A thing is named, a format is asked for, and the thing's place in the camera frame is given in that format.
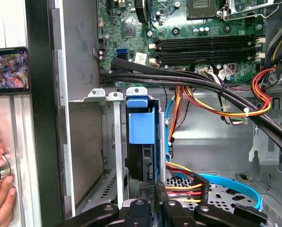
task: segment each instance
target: green circuit board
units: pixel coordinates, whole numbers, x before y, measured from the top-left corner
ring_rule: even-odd
[[[216,0],[216,8],[219,10],[220,1]],[[114,7],[113,17],[106,10],[106,0],[97,0],[98,7],[98,36],[106,40],[105,60],[100,61],[100,67],[104,70],[110,69],[110,63],[117,48],[128,48],[128,58],[135,60],[137,52],[147,54],[146,64],[150,58],[153,58],[153,51],[148,48],[153,43],[153,37],[160,39],[181,39],[181,38],[199,38],[205,36],[232,36],[232,35],[262,35],[264,32],[263,19],[255,18],[249,25],[246,19],[233,20],[225,22],[217,16],[210,19],[187,20],[187,2],[188,0],[152,0],[152,13],[160,11],[159,22],[141,24],[137,19],[134,0],[124,0],[125,7]],[[175,3],[179,2],[180,7],[175,8]],[[247,6],[259,5],[263,0],[235,0],[235,9],[237,11],[245,9]],[[226,26],[230,26],[230,32],[225,31]],[[172,30],[179,28],[179,35],[174,36]],[[209,27],[205,33],[195,32],[201,27]],[[152,31],[153,35],[148,37],[147,32]],[[256,63],[254,62],[222,62],[220,65],[235,64],[234,77],[231,82],[239,83],[251,78],[256,73]],[[180,64],[170,68],[184,70],[189,65]],[[197,70],[207,67],[199,65]],[[129,84],[130,86],[139,86],[139,84]],[[103,83],[103,87],[125,87],[126,83]]]

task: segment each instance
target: smartphone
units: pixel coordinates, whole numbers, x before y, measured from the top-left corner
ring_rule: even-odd
[[[27,49],[0,49],[0,95],[17,95],[30,90]]]

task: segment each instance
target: blue sata port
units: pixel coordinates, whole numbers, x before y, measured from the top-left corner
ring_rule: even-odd
[[[116,54],[128,54],[128,48],[117,49]]]

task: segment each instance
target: motherboard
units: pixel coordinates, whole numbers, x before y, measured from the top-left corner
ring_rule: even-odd
[[[256,74],[260,62],[247,45],[264,34],[262,17],[225,21],[220,11],[223,0],[147,0],[149,12],[144,15],[148,18],[141,23],[136,2],[97,0],[101,69],[110,70],[113,57],[170,70],[188,70],[192,62],[209,59],[217,69],[229,68],[234,73],[231,83],[242,83]],[[235,9],[262,3],[235,0]],[[194,70],[210,68],[199,62]],[[127,86],[120,81],[102,81],[101,85]]]

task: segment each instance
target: ram slot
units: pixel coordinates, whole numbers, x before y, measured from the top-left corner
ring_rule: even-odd
[[[113,0],[106,0],[106,12],[108,14],[113,13]]]
[[[253,57],[249,50],[234,51],[201,51],[201,52],[181,52],[181,53],[160,53],[157,60],[161,65],[191,64],[192,62],[205,58],[213,63],[226,61],[248,61]]]
[[[161,52],[175,52],[188,50],[227,50],[229,48],[254,47],[253,37],[250,35],[206,37],[193,39],[159,40],[157,45]]]

